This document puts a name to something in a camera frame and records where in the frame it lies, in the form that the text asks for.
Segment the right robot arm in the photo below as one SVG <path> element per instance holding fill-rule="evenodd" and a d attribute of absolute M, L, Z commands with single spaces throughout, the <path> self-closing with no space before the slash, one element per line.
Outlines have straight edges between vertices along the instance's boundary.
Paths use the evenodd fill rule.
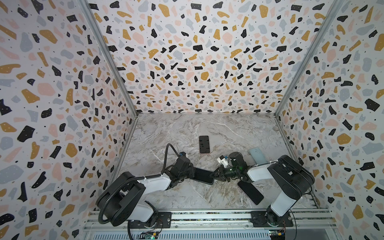
<path fill-rule="evenodd" d="M 248 166 L 243 155 L 233 152 L 229 156 L 218 158 L 221 164 L 210 177 L 221 182 L 238 180 L 238 187 L 247 197 L 258 205 L 264 196 L 253 185 L 261 180 L 273 179 L 281 191 L 277 198 L 259 215 L 254 223 L 277 227 L 289 215 L 291 207 L 315 183 L 313 175 L 291 157 L 283 155 L 278 160 L 262 165 Z"/>

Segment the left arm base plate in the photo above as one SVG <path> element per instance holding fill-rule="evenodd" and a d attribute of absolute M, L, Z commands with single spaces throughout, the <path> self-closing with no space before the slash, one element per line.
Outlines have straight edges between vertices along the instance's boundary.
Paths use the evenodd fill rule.
<path fill-rule="evenodd" d="M 154 213 L 146 222 L 129 221 L 131 229 L 153 230 L 169 229 L 171 227 L 172 212 Z"/>

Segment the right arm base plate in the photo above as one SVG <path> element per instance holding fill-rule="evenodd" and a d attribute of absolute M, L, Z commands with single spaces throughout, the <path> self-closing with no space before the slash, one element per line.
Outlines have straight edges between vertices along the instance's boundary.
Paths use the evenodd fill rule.
<path fill-rule="evenodd" d="M 293 227 L 293 218 L 289 213 L 282 217 L 276 215 L 273 211 L 252 211 L 250 222 L 254 228 L 282 228 Z"/>

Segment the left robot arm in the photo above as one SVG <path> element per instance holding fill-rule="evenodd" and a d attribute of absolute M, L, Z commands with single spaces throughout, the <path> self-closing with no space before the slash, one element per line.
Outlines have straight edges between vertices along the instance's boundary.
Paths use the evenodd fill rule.
<path fill-rule="evenodd" d="M 125 221 L 141 222 L 145 228 L 152 228 L 158 224 L 159 211 L 148 201 L 140 204 L 143 197 L 170 190 L 195 175 L 196 168 L 184 155 L 175 164 L 163 167 L 159 174 L 138 177 L 124 172 L 97 199 L 98 222 L 114 227 Z"/>

